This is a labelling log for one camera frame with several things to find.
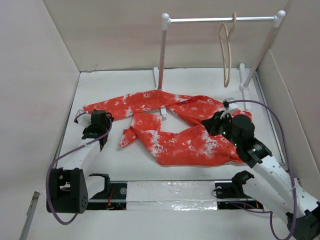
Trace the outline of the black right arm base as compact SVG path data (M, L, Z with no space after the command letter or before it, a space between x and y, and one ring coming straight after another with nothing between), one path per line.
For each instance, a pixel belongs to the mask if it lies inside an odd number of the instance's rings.
M219 210L263 211L264 206L260 202L244 193L243 185L250 178L254 178L254 175L244 170L237 173L231 180L215 181L215 189L211 191L211 195L217 200L217 208Z

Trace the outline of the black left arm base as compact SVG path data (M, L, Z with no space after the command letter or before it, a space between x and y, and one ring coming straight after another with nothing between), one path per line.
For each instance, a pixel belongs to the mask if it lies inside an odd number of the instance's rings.
M106 173L92 173L86 180L87 211L122 211L127 209L127 181L111 181Z

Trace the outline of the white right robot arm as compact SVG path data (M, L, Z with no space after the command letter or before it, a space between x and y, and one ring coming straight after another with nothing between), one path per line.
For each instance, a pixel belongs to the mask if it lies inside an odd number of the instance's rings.
M264 190L257 176L244 170L231 179L235 196L246 195L263 204L281 218L297 240L320 235L320 201L291 179L272 152L255 138L255 125L248 116L219 111L201 123L210 136L220 135L233 144L238 157L273 188Z

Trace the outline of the orange white tie-dye trousers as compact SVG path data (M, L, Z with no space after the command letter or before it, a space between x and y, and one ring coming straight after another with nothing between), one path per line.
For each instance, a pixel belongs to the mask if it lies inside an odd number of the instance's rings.
M165 107L190 127L179 132L161 130L162 118L151 110ZM83 107L84 111L104 110L116 121L132 117L119 146L140 140L161 166L214 167L241 163L236 148L222 135L210 136L202 121L224 109L223 103L205 95L181 95L150 90L129 93Z

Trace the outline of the beige plastic hanger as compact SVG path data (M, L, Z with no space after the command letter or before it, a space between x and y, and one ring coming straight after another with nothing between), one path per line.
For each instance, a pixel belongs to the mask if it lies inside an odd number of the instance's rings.
M231 28L228 28L225 23L221 23L218 31L219 44L221 49L222 56L222 67L223 67L223 86L227 88L231 80L232 72L232 48L230 43L230 38L235 31L237 23L237 14L236 12L232 13Z

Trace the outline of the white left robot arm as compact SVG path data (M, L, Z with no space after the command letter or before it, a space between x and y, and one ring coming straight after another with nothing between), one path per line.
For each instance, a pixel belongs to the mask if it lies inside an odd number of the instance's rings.
M89 200L111 194L106 173L90 173L89 166L108 141L114 117L104 110L80 111L74 119L83 124L79 147L66 154L67 162L49 170L46 181L46 209L49 213L82 214Z

